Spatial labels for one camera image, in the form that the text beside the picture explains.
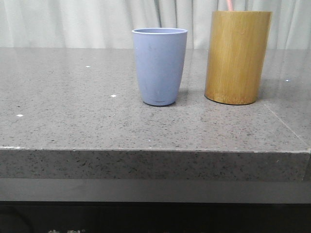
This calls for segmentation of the blue plastic cup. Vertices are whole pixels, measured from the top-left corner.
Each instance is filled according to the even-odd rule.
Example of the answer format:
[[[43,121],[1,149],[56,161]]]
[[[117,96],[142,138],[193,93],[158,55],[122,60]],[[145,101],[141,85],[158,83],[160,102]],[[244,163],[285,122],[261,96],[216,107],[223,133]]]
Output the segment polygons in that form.
[[[152,106],[173,104],[179,92],[188,31],[179,28],[132,30],[141,98]]]

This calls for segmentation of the bamboo cylinder holder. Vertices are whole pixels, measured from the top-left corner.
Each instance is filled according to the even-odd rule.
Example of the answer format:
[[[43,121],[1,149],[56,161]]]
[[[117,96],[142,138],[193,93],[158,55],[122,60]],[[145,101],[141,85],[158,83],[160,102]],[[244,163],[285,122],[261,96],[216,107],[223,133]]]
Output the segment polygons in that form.
[[[257,100],[272,12],[212,13],[205,97],[246,105]]]

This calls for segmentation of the pink chopstick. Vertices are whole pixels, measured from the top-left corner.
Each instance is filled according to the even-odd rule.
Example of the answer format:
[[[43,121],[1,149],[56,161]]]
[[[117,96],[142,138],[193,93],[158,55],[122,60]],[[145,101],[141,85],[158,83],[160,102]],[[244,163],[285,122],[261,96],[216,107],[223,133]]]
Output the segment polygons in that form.
[[[227,4],[228,11],[234,10],[232,0],[226,0],[226,4]]]

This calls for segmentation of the grey-green curtain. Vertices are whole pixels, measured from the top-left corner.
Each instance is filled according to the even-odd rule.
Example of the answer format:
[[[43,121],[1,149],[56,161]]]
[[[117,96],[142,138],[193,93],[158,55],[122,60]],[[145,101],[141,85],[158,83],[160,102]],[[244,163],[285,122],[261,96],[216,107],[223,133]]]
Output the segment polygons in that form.
[[[268,47],[311,47],[308,0],[235,0],[236,11],[271,11]],[[211,15],[224,0],[3,0],[0,45],[23,48],[132,47],[138,28],[181,28],[189,49],[209,46]]]

